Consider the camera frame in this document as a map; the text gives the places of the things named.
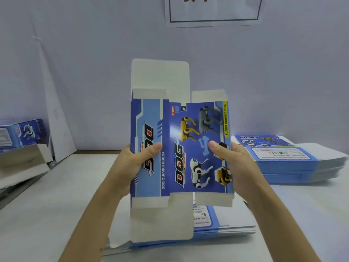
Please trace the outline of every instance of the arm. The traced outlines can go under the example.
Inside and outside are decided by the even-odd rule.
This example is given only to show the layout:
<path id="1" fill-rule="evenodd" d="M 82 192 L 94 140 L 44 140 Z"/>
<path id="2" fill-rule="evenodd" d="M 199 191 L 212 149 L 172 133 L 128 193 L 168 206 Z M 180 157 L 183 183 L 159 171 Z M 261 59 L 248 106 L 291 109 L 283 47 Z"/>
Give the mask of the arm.
<path id="1" fill-rule="evenodd" d="M 131 153 L 129 146 L 121 151 L 81 216 L 59 262 L 101 260 L 121 198 L 129 193 L 131 180 L 138 173 L 142 163 L 154 157 L 161 148 L 161 143 L 157 143 L 138 154 Z"/>
<path id="2" fill-rule="evenodd" d="M 321 262 L 248 151 L 241 145 L 231 145 L 230 151 L 209 142 L 212 152 L 228 162 L 234 189 L 251 207 L 273 261 Z"/>

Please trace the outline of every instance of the robot dog image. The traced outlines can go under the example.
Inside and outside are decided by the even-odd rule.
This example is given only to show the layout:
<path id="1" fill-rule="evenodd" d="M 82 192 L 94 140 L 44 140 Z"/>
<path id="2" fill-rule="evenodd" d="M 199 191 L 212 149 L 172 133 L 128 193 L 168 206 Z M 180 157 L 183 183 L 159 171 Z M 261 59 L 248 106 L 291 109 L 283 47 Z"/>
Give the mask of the robot dog image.
<path id="1" fill-rule="evenodd" d="M 200 109 L 200 113 L 198 114 L 198 122 L 199 122 L 199 132 L 201 134 L 206 133 L 209 130 L 212 130 L 216 133 L 218 133 L 216 130 L 211 128 L 211 123 L 217 123 L 219 125 L 222 125 L 223 123 L 216 119 L 208 116 L 208 111 L 212 110 L 215 112 L 215 114 L 220 114 L 217 110 L 214 108 L 211 108 L 209 106 L 204 106 Z"/>
<path id="2" fill-rule="evenodd" d="M 206 159 L 203 163 L 200 163 L 194 158 L 190 160 L 190 169 L 192 171 L 192 181 L 193 181 L 193 185 L 196 188 L 206 187 L 208 184 L 208 181 L 210 180 L 210 177 L 208 177 L 205 183 L 201 183 L 202 176 L 210 172 L 210 170 L 213 168 L 213 166 L 210 166 L 207 170 L 202 170 L 201 168 L 202 165 L 207 161 L 208 159 Z"/>
<path id="3" fill-rule="evenodd" d="M 192 139 L 193 141 L 196 141 L 192 136 L 190 136 L 190 133 L 195 132 L 197 135 L 200 135 L 200 133 L 198 133 L 195 129 L 190 128 L 188 126 L 188 121 L 191 121 L 194 126 L 196 126 L 194 119 L 189 117 L 182 118 L 182 121 L 180 123 L 180 140 L 186 141 L 187 139 Z"/>
<path id="4" fill-rule="evenodd" d="M 230 170 L 225 167 L 216 170 L 215 179 L 222 185 L 226 185 L 233 180 Z"/>

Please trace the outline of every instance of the white robot dog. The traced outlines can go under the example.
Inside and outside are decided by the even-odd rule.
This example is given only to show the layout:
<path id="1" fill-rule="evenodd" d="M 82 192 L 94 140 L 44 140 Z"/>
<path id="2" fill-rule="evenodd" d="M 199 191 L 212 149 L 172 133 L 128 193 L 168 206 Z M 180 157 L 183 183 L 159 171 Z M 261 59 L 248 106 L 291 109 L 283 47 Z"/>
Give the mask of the white robot dog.
<path id="1" fill-rule="evenodd" d="M 207 186 L 208 181 L 210 180 L 210 177 L 207 178 L 205 183 L 200 183 L 201 182 L 201 177 L 204 174 L 207 174 L 208 172 L 210 172 L 210 170 L 213 168 L 213 166 L 209 167 L 207 170 L 202 170 L 201 166 L 207 161 L 208 159 L 206 159 L 203 163 L 198 162 L 196 159 L 191 159 L 190 160 L 190 168 L 192 171 L 192 181 L 193 181 L 193 185 L 196 188 L 204 188 Z"/>

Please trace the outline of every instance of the barcode label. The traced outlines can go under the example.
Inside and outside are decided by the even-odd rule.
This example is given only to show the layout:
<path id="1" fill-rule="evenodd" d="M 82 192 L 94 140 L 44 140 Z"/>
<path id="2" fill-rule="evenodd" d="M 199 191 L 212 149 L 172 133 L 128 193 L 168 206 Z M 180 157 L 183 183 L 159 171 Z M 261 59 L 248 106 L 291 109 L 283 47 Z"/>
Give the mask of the barcode label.
<path id="1" fill-rule="evenodd" d="M 12 146 L 12 140 L 10 134 L 8 134 L 7 128 L 0 128 L 0 147 Z"/>

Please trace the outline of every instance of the white table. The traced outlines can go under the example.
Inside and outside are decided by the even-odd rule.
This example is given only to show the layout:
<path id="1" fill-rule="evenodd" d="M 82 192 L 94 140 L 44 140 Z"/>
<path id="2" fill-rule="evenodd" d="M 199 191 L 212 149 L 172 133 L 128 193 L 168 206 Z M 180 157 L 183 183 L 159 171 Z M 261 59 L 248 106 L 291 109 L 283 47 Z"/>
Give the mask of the white table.
<path id="1" fill-rule="evenodd" d="M 116 155 L 71 155 L 3 208 L 0 211 L 0 261 L 57 261 L 115 158 Z M 345 202 L 349 198 L 348 172 L 349 167 L 342 171 L 340 177 L 329 180 L 323 186 L 288 186 L 288 189 L 348 221 L 349 208 Z M 259 229 L 255 235 L 248 237 L 102 258 L 102 261 L 140 260 L 272 261 Z"/>

